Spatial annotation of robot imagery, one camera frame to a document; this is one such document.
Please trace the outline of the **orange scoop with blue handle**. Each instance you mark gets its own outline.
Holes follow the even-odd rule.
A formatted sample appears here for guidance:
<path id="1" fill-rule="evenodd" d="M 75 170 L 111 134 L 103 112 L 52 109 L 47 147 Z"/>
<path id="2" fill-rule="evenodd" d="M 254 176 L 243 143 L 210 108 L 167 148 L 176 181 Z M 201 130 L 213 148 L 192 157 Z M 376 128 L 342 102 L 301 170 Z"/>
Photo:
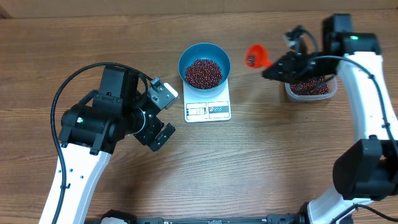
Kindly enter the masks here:
<path id="1" fill-rule="evenodd" d="M 244 62 L 249 68 L 269 68 L 273 65 L 269 60 L 267 49 L 261 44 L 255 44 L 248 48 Z"/>

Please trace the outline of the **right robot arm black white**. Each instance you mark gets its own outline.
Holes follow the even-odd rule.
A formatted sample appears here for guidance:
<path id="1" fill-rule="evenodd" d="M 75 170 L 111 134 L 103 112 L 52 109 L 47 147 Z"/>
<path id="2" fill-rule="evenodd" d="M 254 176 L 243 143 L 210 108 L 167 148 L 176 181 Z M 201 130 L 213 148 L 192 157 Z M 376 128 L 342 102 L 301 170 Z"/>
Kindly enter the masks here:
<path id="1" fill-rule="evenodd" d="M 382 51 L 373 33 L 353 30 L 348 14 L 322 23 L 322 41 L 308 53 L 305 28 L 285 33 L 290 51 L 262 76 L 298 83 L 340 77 L 353 116 L 355 142 L 333 166 L 333 185 L 302 206 L 297 223 L 351 223 L 351 213 L 397 194 L 397 117 L 383 75 Z"/>

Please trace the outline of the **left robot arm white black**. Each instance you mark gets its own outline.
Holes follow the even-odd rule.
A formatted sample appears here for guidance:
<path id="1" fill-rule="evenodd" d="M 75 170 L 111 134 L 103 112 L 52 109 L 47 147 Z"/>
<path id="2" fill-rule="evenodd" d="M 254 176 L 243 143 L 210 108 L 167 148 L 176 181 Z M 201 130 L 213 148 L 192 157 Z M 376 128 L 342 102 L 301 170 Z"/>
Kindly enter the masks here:
<path id="1" fill-rule="evenodd" d="M 91 90 L 61 118 L 55 110 L 61 92 L 77 75 L 103 67 L 99 89 Z M 178 99 L 177 91 L 159 77 L 127 65 L 100 62 L 70 75 L 57 90 L 50 109 L 50 128 L 58 161 L 40 223 L 84 223 L 96 185 L 119 141 L 133 135 L 158 151 L 175 132 L 157 114 Z"/>

